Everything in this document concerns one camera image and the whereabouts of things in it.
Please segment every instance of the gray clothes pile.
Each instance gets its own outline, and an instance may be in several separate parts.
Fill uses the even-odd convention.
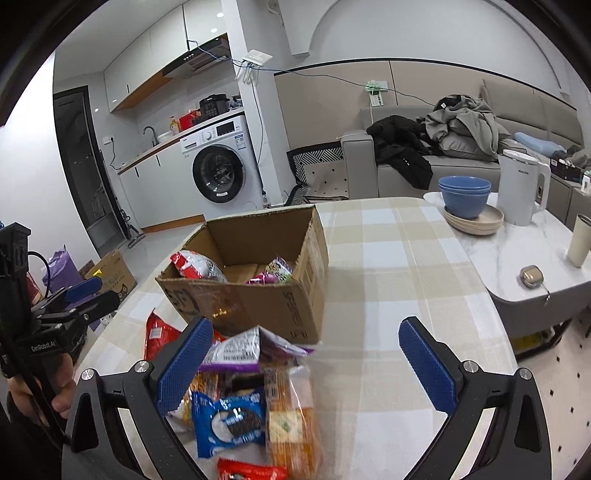
[[[456,105],[442,104],[425,118],[427,135],[449,157],[496,161],[499,140],[511,137],[497,123],[491,107],[481,98],[462,95]]]

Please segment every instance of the faucet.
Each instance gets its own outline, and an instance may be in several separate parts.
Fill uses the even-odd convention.
[[[150,129],[152,131],[152,135],[154,136],[154,139],[152,140],[152,146],[155,147],[156,145],[158,145],[160,142],[158,141],[158,137],[156,137],[156,130],[154,130],[154,127],[151,126],[147,126],[146,128],[144,128],[144,133],[143,135],[146,134],[146,130]]]

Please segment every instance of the black jacket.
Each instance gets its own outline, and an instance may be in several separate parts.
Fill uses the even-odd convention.
[[[385,163],[395,168],[416,189],[429,189],[433,171],[423,155],[438,152],[421,142],[421,139],[427,141],[428,138],[421,124],[392,115],[375,122],[367,133],[374,139],[377,164]]]

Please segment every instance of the soap bottle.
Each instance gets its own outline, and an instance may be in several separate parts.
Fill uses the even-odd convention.
[[[175,118],[173,116],[170,117],[170,129],[171,129],[173,135],[177,135],[181,131],[178,122],[175,120]]]

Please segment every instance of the white electric kettle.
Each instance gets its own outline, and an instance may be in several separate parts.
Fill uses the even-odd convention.
[[[535,213],[546,210],[550,191],[550,167],[537,158],[513,150],[499,155],[501,182],[496,207],[505,215],[505,221],[527,226]],[[535,202],[538,178],[544,176],[544,193],[538,205]]]

